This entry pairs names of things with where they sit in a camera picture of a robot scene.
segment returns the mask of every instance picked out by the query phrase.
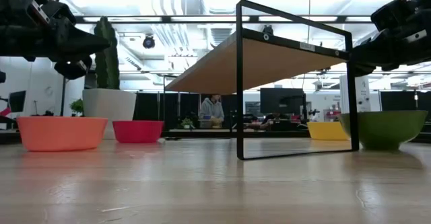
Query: plant pot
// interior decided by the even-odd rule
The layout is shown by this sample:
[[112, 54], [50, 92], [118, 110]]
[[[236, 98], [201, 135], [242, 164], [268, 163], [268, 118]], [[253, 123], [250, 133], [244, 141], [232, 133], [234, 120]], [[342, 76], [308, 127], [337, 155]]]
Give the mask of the plant pot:
[[162, 121], [114, 121], [115, 137], [120, 143], [156, 143], [163, 129]]
[[18, 117], [23, 146], [29, 151], [77, 151], [102, 142], [108, 119], [66, 116]]
[[84, 114], [108, 119], [104, 139], [115, 139], [112, 122], [133, 120], [136, 94], [116, 89], [85, 89], [82, 91]]

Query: small plant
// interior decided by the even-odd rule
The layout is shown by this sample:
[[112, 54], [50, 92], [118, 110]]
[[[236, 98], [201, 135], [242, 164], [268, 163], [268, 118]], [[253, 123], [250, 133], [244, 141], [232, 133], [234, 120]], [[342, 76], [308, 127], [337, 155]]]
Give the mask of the small plant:
[[72, 102], [69, 106], [70, 106], [72, 112], [77, 114], [77, 115], [84, 113], [84, 103], [82, 102], [81, 99]]
[[182, 126], [183, 128], [186, 128], [187, 126], [189, 126], [189, 127], [193, 127], [193, 121], [192, 121], [192, 120], [190, 120], [190, 119], [188, 119], [188, 118], [185, 118], [185, 119], [181, 122], [181, 126]]

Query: ceiling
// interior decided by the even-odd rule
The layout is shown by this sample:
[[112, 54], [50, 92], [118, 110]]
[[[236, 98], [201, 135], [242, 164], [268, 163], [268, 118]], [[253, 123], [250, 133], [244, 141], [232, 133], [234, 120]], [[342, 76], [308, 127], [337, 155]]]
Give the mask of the ceiling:
[[[61, 0], [69, 5], [76, 16], [153, 16], [153, 15], [234, 15], [235, 5], [239, 0]], [[249, 0], [269, 7], [297, 15], [320, 15], [327, 18], [334, 15], [363, 15], [358, 20], [369, 21], [369, 15], [392, 0]], [[252, 9], [243, 9], [243, 15], [261, 15]], [[234, 32], [234, 24], [114, 24], [119, 34], [119, 58], [121, 60], [122, 79], [146, 80], [133, 89], [160, 87], [160, 74], [167, 71], [180, 73], [193, 65], [199, 57], [219, 44]], [[264, 24], [246, 24], [253, 30], [262, 30]], [[322, 30], [300, 24], [273, 24], [274, 34], [328, 48], [343, 48], [343, 38]], [[354, 42], [373, 32], [375, 27], [369, 22], [363, 24], [333, 24], [337, 28], [353, 34]], [[93, 24], [80, 24], [78, 28], [91, 32]], [[156, 46], [151, 49], [142, 47], [146, 34], [153, 34]], [[159, 71], [159, 75], [137, 71], [139, 65], [143, 71]], [[376, 72], [370, 75], [371, 88], [388, 89], [394, 87], [425, 87], [431, 82], [428, 78], [429, 63], [402, 67], [393, 75]], [[422, 73], [411, 74], [411, 71]], [[311, 73], [299, 75], [294, 79], [277, 82], [284, 87], [302, 87], [314, 89], [316, 84], [334, 85], [338, 77], [345, 72], [345, 65], [337, 65], [326, 75]]]

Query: wooden shelf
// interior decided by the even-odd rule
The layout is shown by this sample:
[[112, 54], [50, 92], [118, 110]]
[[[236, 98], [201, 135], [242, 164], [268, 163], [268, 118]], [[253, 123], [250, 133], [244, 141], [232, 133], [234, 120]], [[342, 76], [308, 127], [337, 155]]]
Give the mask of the wooden shelf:
[[[243, 29], [244, 90], [347, 61], [348, 53]], [[169, 91], [236, 93], [236, 33], [166, 86]]]

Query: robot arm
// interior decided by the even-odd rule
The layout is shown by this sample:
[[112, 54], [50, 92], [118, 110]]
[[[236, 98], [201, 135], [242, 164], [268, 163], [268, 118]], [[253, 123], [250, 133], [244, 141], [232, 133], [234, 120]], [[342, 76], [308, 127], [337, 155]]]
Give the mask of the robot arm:
[[78, 30], [66, 4], [53, 0], [0, 0], [0, 56], [48, 57], [67, 79], [84, 76], [91, 54], [109, 41]]
[[356, 76], [431, 60], [431, 0], [394, 0], [371, 15], [377, 28], [352, 50]]

